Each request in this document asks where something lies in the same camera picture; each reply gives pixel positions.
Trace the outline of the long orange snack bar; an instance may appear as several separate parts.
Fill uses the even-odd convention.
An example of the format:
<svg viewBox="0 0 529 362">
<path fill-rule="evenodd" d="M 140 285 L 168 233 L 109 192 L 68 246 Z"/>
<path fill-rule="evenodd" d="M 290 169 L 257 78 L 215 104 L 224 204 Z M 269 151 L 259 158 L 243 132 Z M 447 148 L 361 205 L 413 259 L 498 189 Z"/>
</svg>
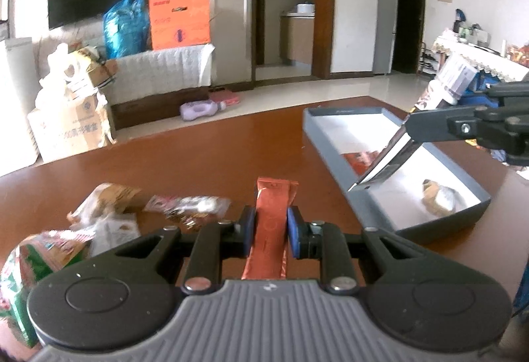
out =
<svg viewBox="0 0 529 362">
<path fill-rule="evenodd" d="M 283 280 L 287 275 L 287 213 L 298 190 L 292 180 L 257 179 L 257 225 L 242 280 Z"/>
</svg>

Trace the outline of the gold foil candy cluster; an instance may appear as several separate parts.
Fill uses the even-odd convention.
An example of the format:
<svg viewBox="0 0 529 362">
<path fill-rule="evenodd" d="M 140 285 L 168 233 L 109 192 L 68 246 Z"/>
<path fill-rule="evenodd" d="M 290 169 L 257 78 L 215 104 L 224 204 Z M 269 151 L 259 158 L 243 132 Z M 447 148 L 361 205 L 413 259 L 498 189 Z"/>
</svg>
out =
<svg viewBox="0 0 529 362">
<path fill-rule="evenodd" d="M 197 215 L 178 216 L 176 218 L 176 223 L 187 233 L 198 232 L 202 228 L 203 222 L 203 218 Z"/>
</svg>

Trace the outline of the green chips bag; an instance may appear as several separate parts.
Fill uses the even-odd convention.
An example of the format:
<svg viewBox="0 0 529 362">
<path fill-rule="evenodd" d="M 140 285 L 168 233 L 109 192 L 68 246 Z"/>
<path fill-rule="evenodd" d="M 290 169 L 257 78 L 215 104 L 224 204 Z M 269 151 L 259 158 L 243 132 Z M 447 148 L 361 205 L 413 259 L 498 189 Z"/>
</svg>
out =
<svg viewBox="0 0 529 362">
<path fill-rule="evenodd" d="M 92 232 L 50 230 L 25 238 L 1 269 L 1 318 L 28 348 L 39 343 L 29 320 L 29 293 L 39 281 L 88 256 Z"/>
</svg>

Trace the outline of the brown paper snack packet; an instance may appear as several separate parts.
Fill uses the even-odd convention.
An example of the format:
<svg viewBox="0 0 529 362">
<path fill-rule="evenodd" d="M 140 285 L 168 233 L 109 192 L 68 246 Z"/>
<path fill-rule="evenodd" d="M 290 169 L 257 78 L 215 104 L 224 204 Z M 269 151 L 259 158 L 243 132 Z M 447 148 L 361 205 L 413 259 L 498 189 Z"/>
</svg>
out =
<svg viewBox="0 0 529 362">
<path fill-rule="evenodd" d="M 123 213 L 140 192 L 128 185 L 101 183 L 66 217 L 72 225 L 88 227 L 109 215 Z"/>
</svg>

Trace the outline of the white rice cooker pot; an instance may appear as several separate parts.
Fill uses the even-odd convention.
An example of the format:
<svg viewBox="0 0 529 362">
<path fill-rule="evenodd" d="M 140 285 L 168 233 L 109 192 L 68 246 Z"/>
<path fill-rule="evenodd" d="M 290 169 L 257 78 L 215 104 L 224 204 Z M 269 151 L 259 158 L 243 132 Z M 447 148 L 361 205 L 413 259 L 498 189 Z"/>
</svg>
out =
<svg viewBox="0 0 529 362">
<path fill-rule="evenodd" d="M 303 15 L 312 15 L 315 13 L 316 6 L 311 3 L 300 3 L 296 6 L 296 12 Z"/>
</svg>

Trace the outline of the kitchen counter cabinet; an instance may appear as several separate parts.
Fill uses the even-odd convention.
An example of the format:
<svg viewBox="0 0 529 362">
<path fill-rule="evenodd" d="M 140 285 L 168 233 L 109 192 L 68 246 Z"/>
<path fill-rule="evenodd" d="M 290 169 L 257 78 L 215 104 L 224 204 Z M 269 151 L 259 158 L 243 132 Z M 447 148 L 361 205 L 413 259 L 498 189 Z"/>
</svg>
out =
<svg viewBox="0 0 529 362">
<path fill-rule="evenodd" d="M 284 62 L 312 65 L 314 26 L 313 15 L 281 17 L 280 57 Z"/>
</svg>

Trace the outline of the black white tube snack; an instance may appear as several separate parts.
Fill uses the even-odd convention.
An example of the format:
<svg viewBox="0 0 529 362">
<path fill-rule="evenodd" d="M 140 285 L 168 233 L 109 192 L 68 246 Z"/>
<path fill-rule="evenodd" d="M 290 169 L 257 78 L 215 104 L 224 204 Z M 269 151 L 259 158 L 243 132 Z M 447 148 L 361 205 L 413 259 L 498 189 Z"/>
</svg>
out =
<svg viewBox="0 0 529 362">
<path fill-rule="evenodd" d="M 448 57 L 387 146 L 349 190 L 386 181 L 425 142 L 456 141 L 457 137 L 449 132 L 448 120 L 474 115 L 473 106 L 458 102 L 477 73 L 477 68 L 461 55 Z"/>
</svg>

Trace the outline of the tall grey refrigerator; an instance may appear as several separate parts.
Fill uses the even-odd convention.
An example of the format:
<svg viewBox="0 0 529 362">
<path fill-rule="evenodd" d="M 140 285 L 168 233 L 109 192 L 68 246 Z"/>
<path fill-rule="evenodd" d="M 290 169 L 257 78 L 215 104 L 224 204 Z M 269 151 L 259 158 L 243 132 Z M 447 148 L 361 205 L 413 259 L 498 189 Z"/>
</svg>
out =
<svg viewBox="0 0 529 362">
<path fill-rule="evenodd" d="M 398 0 L 378 0 L 378 19 L 373 60 L 373 73 L 375 75 L 388 75 L 392 70 L 397 7 Z"/>
</svg>

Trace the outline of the grey nut snack packet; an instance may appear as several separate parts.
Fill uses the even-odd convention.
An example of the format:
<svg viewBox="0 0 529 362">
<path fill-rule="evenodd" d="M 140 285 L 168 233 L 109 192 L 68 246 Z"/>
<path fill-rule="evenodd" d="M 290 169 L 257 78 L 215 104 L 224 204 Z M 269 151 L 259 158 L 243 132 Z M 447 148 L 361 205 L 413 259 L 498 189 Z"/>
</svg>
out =
<svg viewBox="0 0 529 362">
<path fill-rule="evenodd" d="M 90 257 L 98 256 L 141 236 L 136 216 L 112 213 L 100 218 L 92 226 Z"/>
</svg>

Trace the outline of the orange wafer snack packet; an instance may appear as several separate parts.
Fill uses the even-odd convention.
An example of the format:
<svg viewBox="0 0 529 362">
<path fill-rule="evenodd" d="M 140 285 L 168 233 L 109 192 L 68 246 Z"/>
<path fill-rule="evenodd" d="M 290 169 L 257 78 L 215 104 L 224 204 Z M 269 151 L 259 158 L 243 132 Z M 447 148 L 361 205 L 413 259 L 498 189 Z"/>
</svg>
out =
<svg viewBox="0 0 529 362">
<path fill-rule="evenodd" d="M 357 176 L 362 176 L 378 157 L 379 152 L 348 152 L 344 153 L 345 161 L 350 165 Z"/>
</svg>

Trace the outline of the white small refrigerator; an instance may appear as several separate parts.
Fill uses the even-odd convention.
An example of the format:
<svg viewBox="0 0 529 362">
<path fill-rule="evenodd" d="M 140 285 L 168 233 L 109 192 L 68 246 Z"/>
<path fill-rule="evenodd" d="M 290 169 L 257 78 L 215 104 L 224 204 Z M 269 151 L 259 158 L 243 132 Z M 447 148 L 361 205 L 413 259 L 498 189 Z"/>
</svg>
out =
<svg viewBox="0 0 529 362">
<path fill-rule="evenodd" d="M 31 38 L 1 41 L 1 176 L 39 157 L 27 118 L 39 90 Z"/>
</svg>

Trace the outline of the white crumpled plastic bag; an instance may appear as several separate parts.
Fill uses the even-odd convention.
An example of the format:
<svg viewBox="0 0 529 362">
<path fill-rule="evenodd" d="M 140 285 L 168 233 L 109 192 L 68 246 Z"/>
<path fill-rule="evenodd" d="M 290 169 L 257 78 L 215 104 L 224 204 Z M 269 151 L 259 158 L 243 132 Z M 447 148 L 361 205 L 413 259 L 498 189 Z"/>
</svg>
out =
<svg viewBox="0 0 529 362">
<path fill-rule="evenodd" d="M 52 109 L 77 99 L 76 58 L 66 43 L 58 44 L 48 56 L 49 73 L 39 80 L 41 89 L 35 99 L 36 109 Z"/>
</svg>

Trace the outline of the small panda candy packet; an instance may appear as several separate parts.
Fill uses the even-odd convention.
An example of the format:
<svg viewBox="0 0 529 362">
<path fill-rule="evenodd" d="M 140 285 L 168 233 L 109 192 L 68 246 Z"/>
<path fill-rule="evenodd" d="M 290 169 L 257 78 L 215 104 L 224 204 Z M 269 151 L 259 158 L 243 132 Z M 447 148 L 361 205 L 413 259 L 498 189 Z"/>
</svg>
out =
<svg viewBox="0 0 529 362">
<path fill-rule="evenodd" d="M 429 213 L 445 217 L 456 212 L 458 197 L 451 187 L 425 179 L 422 183 L 422 193 L 422 204 Z"/>
</svg>

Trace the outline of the blue plastic stool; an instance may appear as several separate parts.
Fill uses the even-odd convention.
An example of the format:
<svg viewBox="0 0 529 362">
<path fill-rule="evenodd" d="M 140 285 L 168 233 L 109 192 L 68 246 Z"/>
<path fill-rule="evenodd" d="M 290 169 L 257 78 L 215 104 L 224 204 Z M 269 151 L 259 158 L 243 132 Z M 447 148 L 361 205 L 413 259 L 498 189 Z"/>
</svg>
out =
<svg viewBox="0 0 529 362">
<path fill-rule="evenodd" d="M 499 84 L 500 78 L 491 73 L 481 70 L 475 78 L 472 79 L 471 84 L 466 88 L 458 104 L 461 106 L 487 106 L 497 108 L 499 101 L 490 99 L 485 91 L 494 84 Z"/>
</svg>

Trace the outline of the clear pink candy packet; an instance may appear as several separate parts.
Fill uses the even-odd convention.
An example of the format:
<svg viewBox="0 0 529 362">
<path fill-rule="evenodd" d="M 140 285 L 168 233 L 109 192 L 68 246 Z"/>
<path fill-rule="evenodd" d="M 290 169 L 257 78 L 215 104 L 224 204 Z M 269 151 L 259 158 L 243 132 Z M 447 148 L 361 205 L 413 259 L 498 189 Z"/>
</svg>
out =
<svg viewBox="0 0 529 362">
<path fill-rule="evenodd" d="M 196 215 L 223 217 L 231 200 L 218 196 L 166 197 L 154 195 L 143 210 L 162 213 L 166 217 L 190 217 Z"/>
</svg>

